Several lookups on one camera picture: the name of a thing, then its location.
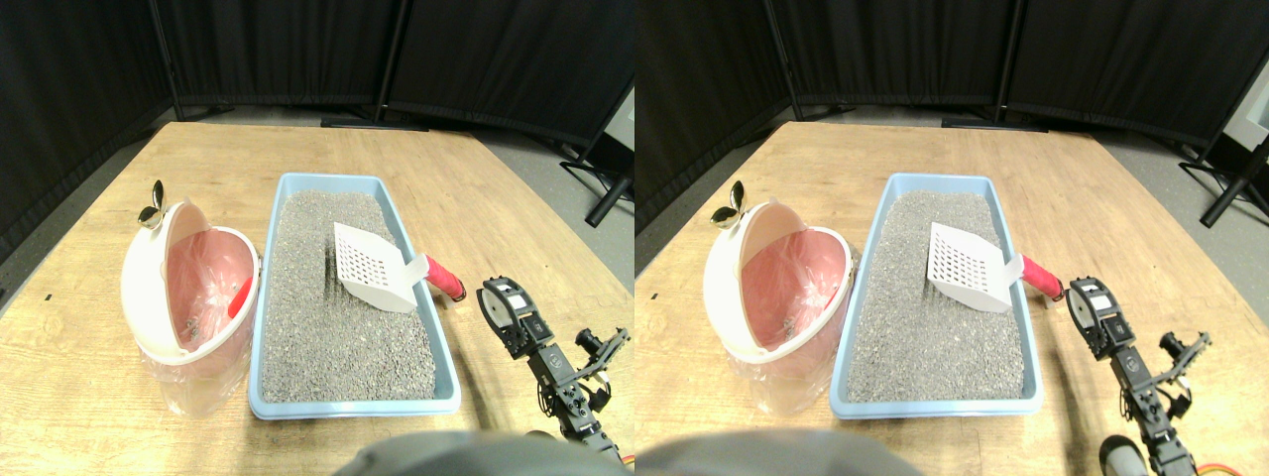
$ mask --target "black backdrop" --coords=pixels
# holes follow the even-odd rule
[[[1013,0],[773,0],[801,104],[994,104]]]
[[[634,230],[789,105],[760,0],[640,0]]]
[[[1008,103],[1206,147],[1266,51],[1263,0],[1029,0]]]
[[[180,103],[374,104],[397,1],[159,1]]]
[[[170,94],[143,0],[0,1],[0,11],[4,260]]]
[[[581,146],[634,76],[634,0],[416,1],[388,107]]]

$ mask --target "pink plastic bag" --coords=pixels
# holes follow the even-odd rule
[[[159,381],[168,407],[176,414],[202,416],[220,407],[246,374],[255,321],[254,300],[230,316],[230,302],[255,273],[255,256],[245,237],[212,228],[190,235],[168,250],[168,300],[178,341],[194,352],[242,320],[209,354],[183,366],[159,363],[141,353],[141,360]]]
[[[849,273],[843,275],[850,263]],[[832,377],[848,302],[812,330],[838,293],[849,297],[857,251],[836,236],[808,228],[763,248],[741,270],[745,315],[759,345],[775,350],[798,334],[816,331],[789,354],[766,363],[730,358],[736,374],[749,378],[754,400],[773,414],[805,410]]]

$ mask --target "wooden table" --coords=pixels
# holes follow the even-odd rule
[[[141,367],[119,306],[136,216],[162,179],[213,225],[244,232],[261,253],[278,178],[286,171],[378,175],[416,250],[438,256],[470,293],[483,279],[516,279],[556,340],[585,363],[572,335],[608,338],[628,325],[632,300],[599,259],[478,141],[445,132],[171,123],[84,213],[0,319],[0,472],[325,472],[359,448],[418,430],[532,429],[558,434],[538,410],[524,360],[511,360],[475,296],[440,321],[462,386],[456,415],[263,421],[246,381],[206,420],[166,409]],[[610,438],[633,439],[632,349],[610,374],[618,393],[600,414]]]
[[[1175,331],[1214,345],[1189,373],[1194,406],[1174,420],[1198,463],[1269,472],[1269,333],[1220,269],[1100,145],[1068,133],[789,123],[699,209],[636,282],[641,325],[632,334],[642,423],[633,451],[676,437],[766,426],[831,428],[872,437],[929,475],[1100,473],[1110,434],[1137,439],[1119,416],[1119,386],[1095,362],[1067,315],[1029,289],[1044,402],[1038,414],[839,421],[827,392],[807,411],[756,410],[732,374],[700,302],[706,255],[718,230],[709,215],[742,180],[754,203],[777,197],[808,225],[863,246],[897,171],[986,175],[1000,193],[1014,246],[1062,281],[1094,275],[1119,300],[1146,363],[1171,366],[1157,348]]]

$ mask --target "gray fabric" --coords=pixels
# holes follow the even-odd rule
[[[504,433],[420,432],[362,448],[336,476],[631,476],[576,443]]]
[[[661,444],[640,454],[640,475],[919,476],[872,438],[832,430],[713,434]]]

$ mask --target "litter box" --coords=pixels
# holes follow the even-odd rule
[[[449,354],[445,331],[440,329],[437,306],[431,302],[426,282],[415,283],[414,297],[419,302],[419,319],[428,331],[431,357],[437,363],[437,390],[433,400],[372,400],[372,401],[306,401],[270,404],[260,396],[260,363],[264,362],[264,325],[269,320],[265,310],[269,307],[269,261],[273,255],[273,240],[277,237],[278,213],[287,197],[299,190],[325,190],[334,193],[362,192],[374,197],[383,211],[383,218],[405,260],[414,259],[414,246],[405,234],[405,226],[397,215],[392,198],[383,182],[369,175],[327,175],[327,174],[283,174],[278,182],[278,193],[273,199],[273,215],[269,217],[269,237],[264,248],[264,270],[260,282],[260,298],[256,301],[255,334],[251,345],[251,381],[247,400],[251,413],[264,420],[338,418],[338,416],[418,416],[447,415],[458,411],[462,391],[458,387],[458,374],[454,372],[454,359]]]
[[[991,179],[986,176],[971,175],[935,175],[935,174],[893,174],[886,182],[886,190],[881,195],[877,206],[877,215],[873,217],[872,228],[868,231],[868,242],[864,245],[863,259],[859,264],[859,273],[855,275],[855,288],[850,293],[850,306],[846,308],[845,327],[841,333],[841,344],[838,349],[838,362],[832,371],[832,382],[829,385],[829,407],[832,414],[843,420],[854,419],[886,419],[886,418],[919,418],[919,416],[980,416],[980,415],[1027,415],[1039,410],[1044,400],[1044,392],[1039,378],[1039,358],[1036,352],[1036,335],[1032,331],[1030,311],[1027,308],[1027,294],[1023,292],[1023,282],[1018,281],[1009,287],[1009,296],[1013,301],[1013,315],[1018,322],[1018,334],[1022,340],[1023,355],[1023,397],[1009,400],[934,400],[934,401],[886,401],[886,402],[851,402],[846,400],[846,381],[850,376],[850,362],[855,343],[855,326],[859,324],[859,312],[863,310],[864,300],[868,296],[868,273],[871,270],[873,251],[881,239],[881,228],[884,223],[890,206],[898,199],[898,195],[911,190],[933,190],[942,193],[976,193],[987,201],[991,209],[991,221],[996,226],[996,235],[1000,237],[1000,248],[1005,253],[1005,260],[1014,258],[1014,242],[1009,239],[1009,226],[1005,225],[1005,215],[1000,209],[1000,199]]]

